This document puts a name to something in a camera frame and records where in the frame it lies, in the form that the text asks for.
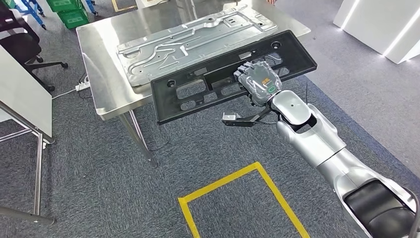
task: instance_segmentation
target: chair base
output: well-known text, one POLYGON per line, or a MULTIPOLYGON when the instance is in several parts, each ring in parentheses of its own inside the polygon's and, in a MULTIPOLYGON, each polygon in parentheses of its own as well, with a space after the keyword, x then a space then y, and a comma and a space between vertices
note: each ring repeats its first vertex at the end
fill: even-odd
MULTIPOLYGON (((39 56, 36 56, 36 58, 34 58, 33 61, 37 61, 37 62, 43 62, 44 59, 42 59, 39 56)), ((44 81, 42 81, 40 78, 38 78, 32 71, 38 68, 45 68, 45 67, 50 67, 50 66, 54 66, 54 65, 61 65, 61 67, 63 68, 68 68, 68 63, 64 63, 64 62, 50 62, 50 63, 37 63, 37 64, 24 64, 24 68, 31 74, 32 77, 34 77, 34 79, 48 92, 52 92, 55 90, 55 87, 52 85, 47 85, 44 81)))

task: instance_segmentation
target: yellow tape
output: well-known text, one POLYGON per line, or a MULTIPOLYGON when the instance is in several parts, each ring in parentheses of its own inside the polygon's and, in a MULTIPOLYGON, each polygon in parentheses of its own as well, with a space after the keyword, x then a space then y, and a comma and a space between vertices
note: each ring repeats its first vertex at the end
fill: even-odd
POLYGON ((258 163, 257 165, 258 172, 260 173, 264 181, 267 183, 271 191, 274 193, 274 196, 276 197, 278 203, 280 203, 280 206, 283 208, 284 212, 286 212, 286 215, 289 217, 293 225, 296 227, 301 237, 309 238, 308 232, 305 230, 304 226, 299 221, 298 217, 295 215, 292 208, 290 208, 289 204, 286 202, 286 199, 284 199, 283 195, 281 195, 280 191, 274 184, 273 180, 271 180, 270 176, 268 176, 267 172, 264 170, 261 164, 259 162, 257 163, 258 163))
POLYGON ((187 221, 188 226, 190 227, 191 233, 194 238, 200 238, 196 224, 194 223, 193 216, 191 215, 190 209, 188 208, 187 201, 178 197, 179 204, 181 205, 182 213, 184 213, 185 220, 187 221))
POLYGON ((255 170, 256 169, 255 165, 256 165, 256 163, 248 165, 243 169, 240 169, 240 170, 238 170, 238 171, 236 171, 232 174, 229 174, 228 176, 226 176, 224 178, 221 178, 221 179, 217 180, 214 183, 211 183, 211 184, 209 184, 205 187, 202 187, 202 188, 198 189, 195 192, 192 192, 192 193, 188 194, 184 198, 187 202, 191 202, 192 200, 194 200, 196 198, 199 198, 199 197, 203 196, 204 194, 206 194, 208 192, 211 192, 211 191, 215 190, 216 188, 221 187, 221 186, 223 186, 223 185, 225 185, 229 182, 232 182, 233 180, 251 172, 252 170, 255 170))
POLYGON ((128 9, 132 9, 132 8, 137 7, 135 5, 135 6, 129 6, 129 7, 123 8, 123 9, 118 9, 118 5, 117 5, 116 1, 115 0, 111 0, 111 2, 112 2, 112 6, 114 7, 115 12, 125 11, 125 10, 128 10, 128 9))
POLYGON ((182 213, 184 214, 185 220, 187 221, 187 224, 191 230, 191 234, 193 235, 193 238, 200 238, 200 234, 197 230, 196 224, 194 223, 193 216, 191 215, 191 212, 190 212, 190 209, 188 208, 187 203, 243 175, 246 175, 247 173, 253 170, 257 170, 260 173, 261 177, 264 179, 265 183, 267 183, 268 187, 271 189, 272 193, 276 197, 278 203, 280 203, 280 206, 283 208, 286 215, 289 217, 290 221, 296 227, 301 237, 310 238, 308 232, 305 230, 304 226, 299 221, 298 217, 295 215, 292 208, 290 208, 289 204, 287 204, 286 199, 284 199, 283 195, 281 195, 280 191, 275 186, 273 180, 271 180, 270 176, 267 174, 267 172, 264 170, 264 168, 259 162, 250 164, 246 166, 245 168, 242 168, 224 178, 217 180, 216 182, 213 182, 205 187, 198 189, 197 191, 194 191, 188 194, 185 197, 178 197, 179 205, 181 206, 182 213))

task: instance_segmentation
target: white cable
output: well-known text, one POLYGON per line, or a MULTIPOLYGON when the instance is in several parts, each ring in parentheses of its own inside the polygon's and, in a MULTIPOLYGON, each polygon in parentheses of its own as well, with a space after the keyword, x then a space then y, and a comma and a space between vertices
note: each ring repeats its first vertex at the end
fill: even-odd
POLYGON ((66 93, 60 94, 60 95, 58 95, 58 96, 55 96, 55 97, 53 97, 52 99, 59 98, 59 97, 61 97, 61 96, 63 96, 63 95, 69 94, 69 93, 71 93, 71 92, 73 92, 73 91, 76 91, 76 89, 73 89, 73 90, 70 90, 70 91, 68 91, 68 92, 66 92, 66 93))

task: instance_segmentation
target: rectangular hole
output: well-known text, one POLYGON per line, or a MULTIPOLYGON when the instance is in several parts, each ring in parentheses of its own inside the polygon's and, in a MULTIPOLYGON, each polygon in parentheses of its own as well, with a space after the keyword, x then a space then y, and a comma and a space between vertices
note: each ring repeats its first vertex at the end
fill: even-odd
POLYGON ((199 70, 194 71, 194 74, 196 76, 199 76, 199 75, 202 75, 202 74, 205 74, 205 73, 207 73, 207 68, 206 67, 200 68, 199 70))
POLYGON ((208 72, 204 75, 206 79, 207 86, 209 90, 214 90, 216 88, 221 88, 225 85, 231 84, 235 77, 233 73, 238 69, 240 65, 245 63, 245 60, 242 60, 231 65, 226 65, 224 67, 218 68, 214 71, 208 72))
POLYGON ((241 89, 238 84, 230 85, 222 89, 221 93, 223 96, 231 95, 233 93, 239 92, 241 89))
POLYGON ((283 63, 283 58, 278 53, 273 52, 254 60, 254 62, 260 62, 260 61, 265 61, 268 63, 268 65, 270 65, 270 67, 273 67, 275 65, 279 65, 283 63))
POLYGON ((206 84, 202 79, 192 81, 191 83, 182 85, 176 89, 176 96, 178 99, 188 98, 197 93, 204 92, 206 90, 206 84))
POLYGON ((290 70, 286 67, 283 67, 283 68, 278 70, 277 75, 281 77, 281 76, 287 75, 288 73, 290 73, 290 70))
POLYGON ((210 94, 204 95, 204 103, 208 103, 217 99, 217 95, 215 92, 210 94))
POLYGON ((239 58, 240 58, 241 60, 243 60, 243 59, 246 59, 246 58, 248 58, 248 57, 251 57, 251 55, 252 55, 252 53, 251 53, 250 51, 248 51, 248 52, 242 53, 242 54, 240 54, 240 55, 238 55, 238 56, 239 56, 239 58))
POLYGON ((196 106, 196 101, 190 100, 188 102, 181 104, 181 110, 187 111, 187 110, 193 109, 195 106, 196 106))

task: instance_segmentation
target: chair wheel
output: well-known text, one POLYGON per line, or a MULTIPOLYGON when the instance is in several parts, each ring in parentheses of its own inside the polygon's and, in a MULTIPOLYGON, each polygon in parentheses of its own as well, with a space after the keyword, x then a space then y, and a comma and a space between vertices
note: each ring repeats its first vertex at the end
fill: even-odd
POLYGON ((54 86, 47 86, 46 90, 49 91, 49 92, 53 92, 55 90, 55 87, 54 86))

